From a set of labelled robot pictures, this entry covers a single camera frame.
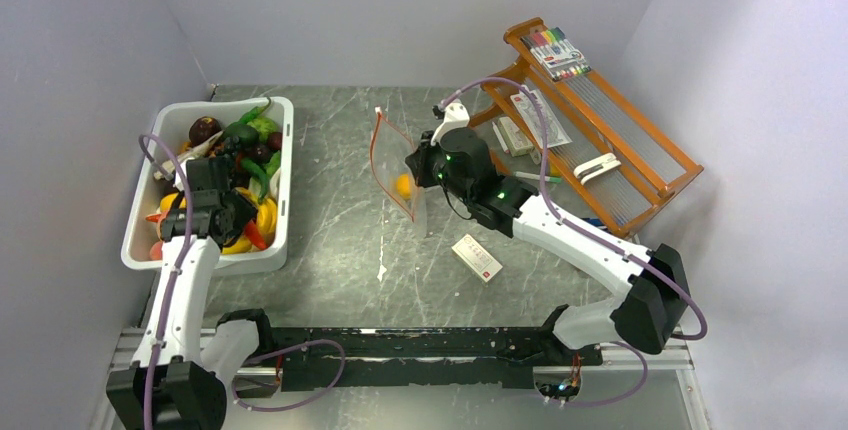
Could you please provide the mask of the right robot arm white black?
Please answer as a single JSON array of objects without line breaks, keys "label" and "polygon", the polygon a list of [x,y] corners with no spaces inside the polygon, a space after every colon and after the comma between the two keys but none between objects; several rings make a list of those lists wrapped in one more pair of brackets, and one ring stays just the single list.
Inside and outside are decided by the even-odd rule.
[{"label": "right robot arm white black", "polygon": [[555,318],[539,339],[548,362],[562,364],[577,349],[613,341],[651,355],[664,350],[690,298],[677,250],[622,240],[547,202],[529,182],[499,172],[487,143],[469,128],[451,130],[436,144],[429,137],[424,133],[405,158],[417,186],[445,191],[476,223],[553,253],[610,292]]}]

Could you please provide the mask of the yellow banana bunch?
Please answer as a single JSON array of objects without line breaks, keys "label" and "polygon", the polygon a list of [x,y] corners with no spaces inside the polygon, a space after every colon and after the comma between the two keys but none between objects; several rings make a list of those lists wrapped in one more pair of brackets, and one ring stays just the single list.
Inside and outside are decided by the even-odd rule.
[{"label": "yellow banana bunch", "polygon": [[[237,187],[236,190],[243,196],[245,196],[256,208],[257,215],[253,219],[256,221],[257,226],[263,237],[266,240],[267,246],[269,248],[270,244],[275,239],[276,234],[276,225],[277,225],[277,204],[275,200],[271,197],[266,197],[264,200],[259,201],[256,196],[253,195],[248,189],[244,187]],[[224,255],[233,255],[233,254],[244,254],[251,252],[258,252],[264,250],[257,250],[253,247],[250,241],[244,235],[244,229],[238,239],[234,240],[233,243],[222,250]]]}]

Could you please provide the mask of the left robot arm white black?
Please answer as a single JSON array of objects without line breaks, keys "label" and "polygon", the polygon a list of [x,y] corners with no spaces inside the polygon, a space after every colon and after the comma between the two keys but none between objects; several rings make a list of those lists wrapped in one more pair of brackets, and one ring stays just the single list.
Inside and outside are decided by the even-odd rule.
[{"label": "left robot arm white black", "polygon": [[109,375],[106,395],[127,429],[219,429],[232,382],[246,360],[273,359],[277,338],[255,315],[224,323],[200,343],[204,306],[223,248],[257,216],[234,189],[226,157],[188,160],[177,168],[183,196],[160,222],[163,264],[150,321],[131,364]]}]

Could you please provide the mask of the clear zip bag orange zipper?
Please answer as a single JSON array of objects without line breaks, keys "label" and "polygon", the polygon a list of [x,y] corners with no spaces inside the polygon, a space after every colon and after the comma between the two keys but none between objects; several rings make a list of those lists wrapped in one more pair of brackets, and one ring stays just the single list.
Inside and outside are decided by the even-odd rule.
[{"label": "clear zip bag orange zipper", "polygon": [[[416,232],[427,232],[427,209],[425,190],[415,183],[412,171],[405,158],[412,154],[414,145],[409,136],[403,133],[388,119],[380,106],[374,108],[376,117],[369,144],[369,162],[372,174],[379,188],[387,195],[401,214],[415,227]],[[394,189],[395,179],[408,174],[413,181],[412,199],[405,201]]]}]

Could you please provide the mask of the orange fruit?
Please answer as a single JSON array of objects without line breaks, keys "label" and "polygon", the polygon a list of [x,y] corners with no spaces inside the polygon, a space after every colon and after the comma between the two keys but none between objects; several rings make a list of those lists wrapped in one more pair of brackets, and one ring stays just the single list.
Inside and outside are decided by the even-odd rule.
[{"label": "orange fruit", "polygon": [[412,199],[412,185],[413,181],[410,176],[408,174],[402,174],[395,179],[394,189],[400,198],[408,201]]}]

